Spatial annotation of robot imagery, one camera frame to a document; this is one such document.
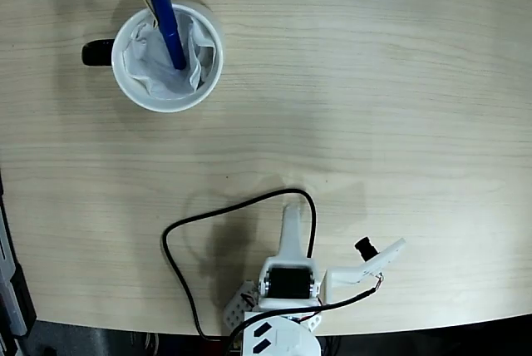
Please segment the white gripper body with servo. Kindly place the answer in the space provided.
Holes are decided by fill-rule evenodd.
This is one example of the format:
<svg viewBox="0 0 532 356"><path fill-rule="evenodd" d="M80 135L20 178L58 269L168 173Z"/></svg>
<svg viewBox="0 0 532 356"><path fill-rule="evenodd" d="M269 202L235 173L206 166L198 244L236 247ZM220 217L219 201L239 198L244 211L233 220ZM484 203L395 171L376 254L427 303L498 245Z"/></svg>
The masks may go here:
<svg viewBox="0 0 532 356"><path fill-rule="evenodd" d="M310 258L268 257L259 274L259 310L319 306L318 273Z"/></svg>

